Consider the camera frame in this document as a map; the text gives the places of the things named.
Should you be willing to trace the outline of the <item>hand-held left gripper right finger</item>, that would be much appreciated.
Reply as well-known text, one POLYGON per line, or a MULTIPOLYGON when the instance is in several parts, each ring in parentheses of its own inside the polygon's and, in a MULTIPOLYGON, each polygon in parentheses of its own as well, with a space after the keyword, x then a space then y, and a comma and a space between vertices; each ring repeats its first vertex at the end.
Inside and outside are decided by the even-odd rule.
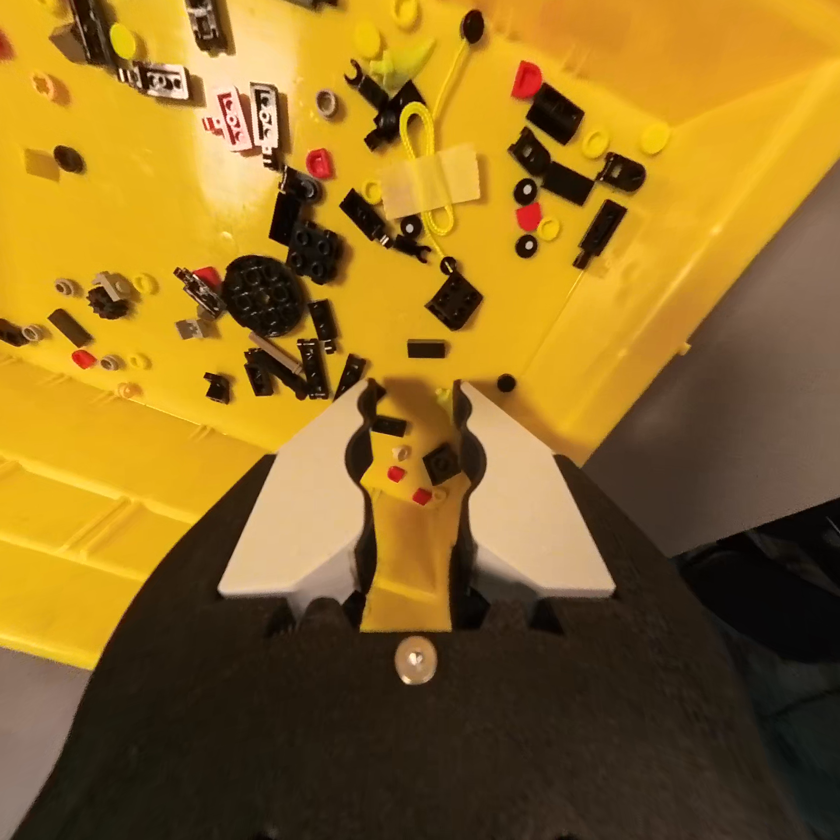
POLYGON ((454 561, 468 588, 486 601, 613 595, 551 447, 466 381, 455 383, 453 406, 469 482, 454 561))

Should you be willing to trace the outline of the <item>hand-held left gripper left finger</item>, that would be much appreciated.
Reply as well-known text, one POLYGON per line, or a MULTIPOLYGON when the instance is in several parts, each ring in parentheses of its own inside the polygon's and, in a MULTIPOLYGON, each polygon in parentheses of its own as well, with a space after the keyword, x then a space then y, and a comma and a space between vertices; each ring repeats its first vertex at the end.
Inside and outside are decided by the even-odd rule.
POLYGON ((218 583, 226 598, 365 599, 377 564, 371 428, 380 401, 360 380, 280 446, 218 583))

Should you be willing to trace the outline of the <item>lego pieces pile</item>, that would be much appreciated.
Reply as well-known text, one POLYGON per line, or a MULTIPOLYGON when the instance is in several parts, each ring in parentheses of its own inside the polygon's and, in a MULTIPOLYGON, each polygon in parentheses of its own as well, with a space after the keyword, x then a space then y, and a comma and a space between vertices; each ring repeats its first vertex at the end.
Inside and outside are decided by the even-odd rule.
POLYGON ((433 112, 372 151, 372 81, 353 30, 378 2, 310 14, 230 2, 237 53, 190 45, 183 2, 116 3, 153 58, 185 66, 190 101, 146 96, 49 39, 60 20, 2 2, 2 319, 45 331, 2 343, 6 464, 158 508, 208 503, 374 377, 381 413, 438 446, 434 393, 485 381, 582 461, 663 370, 645 322, 660 282, 632 239, 642 209, 596 182, 584 205, 526 210, 508 146, 521 129, 592 178, 612 150, 684 116, 695 2, 420 2, 436 40, 419 79, 433 112), (308 299, 286 336, 240 327, 228 264, 277 259, 308 299), (413 427, 420 427, 416 433, 413 427))

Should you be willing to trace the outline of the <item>yellow plastic parts bin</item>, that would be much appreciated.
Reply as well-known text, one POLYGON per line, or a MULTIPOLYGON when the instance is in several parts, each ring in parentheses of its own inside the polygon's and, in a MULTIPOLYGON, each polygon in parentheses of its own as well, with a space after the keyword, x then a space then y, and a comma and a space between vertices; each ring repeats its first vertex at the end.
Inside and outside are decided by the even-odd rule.
MULTIPOLYGON (((138 2, 37 3, 60 20, 49 39, 70 61, 105 66, 154 99, 193 99, 187 68, 153 58, 145 39, 120 23, 113 6, 138 2)), ((220 20, 220 35, 205 24, 194 35, 190 11, 197 2, 183 2, 185 31, 200 54, 236 55, 229 3, 207 3, 220 20)), ((419 38, 424 31, 420 2, 378 3, 385 10, 384 22, 360 24, 352 32, 352 44, 368 60, 371 77, 365 80, 378 77, 384 84, 359 87, 376 117, 376 131, 363 139, 376 151, 400 133, 406 157, 413 158, 408 106, 427 119, 431 146, 434 119, 444 110, 445 86, 429 113, 411 82, 419 79, 437 42, 419 38)), ((632 241, 647 247, 644 266, 660 282, 645 324, 667 330, 666 347, 673 353, 665 364, 688 350, 688 337, 838 161, 838 2, 695 3, 703 4, 703 10, 694 13, 697 46, 684 58, 684 116, 673 127, 664 122, 648 126, 638 138, 644 158, 611 150, 588 178, 549 157, 525 129, 507 148, 526 173, 542 177, 540 183, 525 177, 514 185, 521 210, 529 204, 541 211, 541 204, 530 201, 549 193, 584 205, 596 182, 630 198, 645 189, 649 198, 664 200, 661 210, 641 210, 645 226, 632 241)), ((20 332, 2 319, 2 343, 18 347, 45 336, 33 325, 20 332)), ((441 424, 426 432, 444 432, 438 446, 453 437, 439 401, 447 389, 431 393, 400 387, 397 392, 408 397, 408 408, 437 408, 441 424)), ((590 456, 578 461, 535 418, 517 416, 512 404, 503 403, 501 395, 498 400, 546 444, 579 464, 590 456)), ((443 540, 454 534, 454 515, 435 513, 438 535, 433 536, 419 523, 423 508, 414 496, 424 488, 425 495, 433 494, 428 508, 447 509, 447 494, 459 495, 466 480, 456 476, 444 483, 444 490, 433 490, 423 458, 438 446, 422 453, 419 445, 429 439, 406 437, 411 454, 404 476, 389 491, 393 501, 379 506, 391 517, 383 528, 385 547, 363 625, 370 630, 449 629, 443 540), (433 541, 431 560, 422 560, 421 550, 411 547, 426 536, 433 541)), ((262 455, 285 441, 258 450, 250 466, 226 486, 216 486, 215 496, 192 510, 153 507, 147 497, 117 497, 113 486, 47 498, 42 507, 39 490, 80 490, 81 485, 74 476, 40 485, 41 475, 6 464, 2 647, 93 667, 167 551, 262 455)))

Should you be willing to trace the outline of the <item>black round lego plate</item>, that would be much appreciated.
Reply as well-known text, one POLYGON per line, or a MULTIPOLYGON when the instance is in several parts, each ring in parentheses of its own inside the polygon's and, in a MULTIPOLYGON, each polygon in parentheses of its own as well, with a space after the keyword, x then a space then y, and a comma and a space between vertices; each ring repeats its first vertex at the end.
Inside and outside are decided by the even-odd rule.
POLYGON ((227 265, 221 298, 240 327, 264 339, 294 332, 308 303, 298 276, 277 259, 262 255, 240 256, 227 265))

